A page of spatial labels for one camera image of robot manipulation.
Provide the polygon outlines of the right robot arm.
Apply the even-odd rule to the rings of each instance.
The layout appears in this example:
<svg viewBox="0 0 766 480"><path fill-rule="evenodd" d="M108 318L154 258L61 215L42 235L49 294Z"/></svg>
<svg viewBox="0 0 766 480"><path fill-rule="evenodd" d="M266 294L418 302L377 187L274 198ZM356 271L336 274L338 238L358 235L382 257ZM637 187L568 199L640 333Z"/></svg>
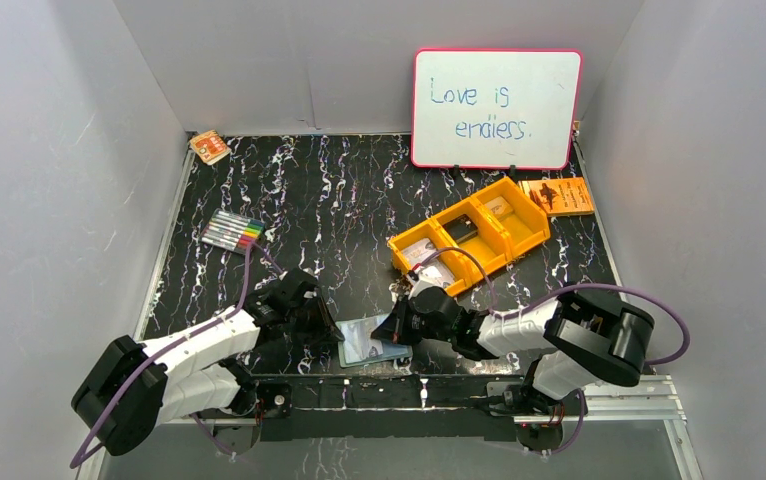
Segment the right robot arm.
<svg viewBox="0 0 766 480"><path fill-rule="evenodd" d="M654 326L646 311L591 285L565 290L528 311L499 314L466 308L444 289L428 287L401 296L370 336L408 346L443 341L474 361L540 350L522 399L530 411L546 414L572 391L597 381L637 385Z"/></svg>

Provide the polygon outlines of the white cards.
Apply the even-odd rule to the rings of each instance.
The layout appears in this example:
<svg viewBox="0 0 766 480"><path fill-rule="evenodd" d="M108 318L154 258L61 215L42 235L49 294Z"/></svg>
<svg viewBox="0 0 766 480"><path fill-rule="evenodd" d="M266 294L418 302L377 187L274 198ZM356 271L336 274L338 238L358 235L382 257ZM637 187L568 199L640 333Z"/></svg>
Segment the white cards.
<svg viewBox="0 0 766 480"><path fill-rule="evenodd" d="M431 278L439 280L443 288L447 288L455 282L453 272L441 261L441 257L435 257L432 261L428 258L437 251L437 247L427 237L404 247L402 254L407 260L408 266L413 268L416 264L423 265L421 272Z"/></svg>

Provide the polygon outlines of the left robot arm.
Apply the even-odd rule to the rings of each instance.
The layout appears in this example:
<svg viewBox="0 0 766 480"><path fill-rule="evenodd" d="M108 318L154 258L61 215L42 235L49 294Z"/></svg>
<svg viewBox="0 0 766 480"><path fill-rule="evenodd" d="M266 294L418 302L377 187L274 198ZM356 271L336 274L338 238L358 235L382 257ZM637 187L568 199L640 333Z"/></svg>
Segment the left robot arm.
<svg viewBox="0 0 766 480"><path fill-rule="evenodd" d="M294 268L209 320L161 338L111 341L71 400L71 408L112 456L134 450L170 420L206 410L258 414L258 383L236 358L295 335L304 344L344 336L311 274Z"/></svg>

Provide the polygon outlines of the green card holder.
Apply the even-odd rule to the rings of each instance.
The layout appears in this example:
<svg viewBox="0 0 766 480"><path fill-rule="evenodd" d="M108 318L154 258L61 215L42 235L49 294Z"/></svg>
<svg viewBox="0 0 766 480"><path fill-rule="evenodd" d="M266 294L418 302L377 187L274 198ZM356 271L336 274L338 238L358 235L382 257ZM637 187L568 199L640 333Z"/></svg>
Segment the green card holder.
<svg viewBox="0 0 766 480"><path fill-rule="evenodd" d="M386 314L379 314L337 323L344 337L338 345L339 364L342 368L400 360L412 355L410 346L371 338L371 333L383 324L386 317Z"/></svg>

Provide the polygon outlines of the orange divided bin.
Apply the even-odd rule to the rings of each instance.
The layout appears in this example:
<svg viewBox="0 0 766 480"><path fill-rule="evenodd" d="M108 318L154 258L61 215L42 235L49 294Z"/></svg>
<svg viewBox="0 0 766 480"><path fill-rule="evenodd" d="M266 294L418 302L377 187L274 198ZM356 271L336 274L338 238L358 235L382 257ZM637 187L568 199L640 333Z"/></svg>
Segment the orange divided bin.
<svg viewBox="0 0 766 480"><path fill-rule="evenodd" d="M456 296L549 238L547 214L503 178L392 237L388 246L396 270L419 266Z"/></svg>

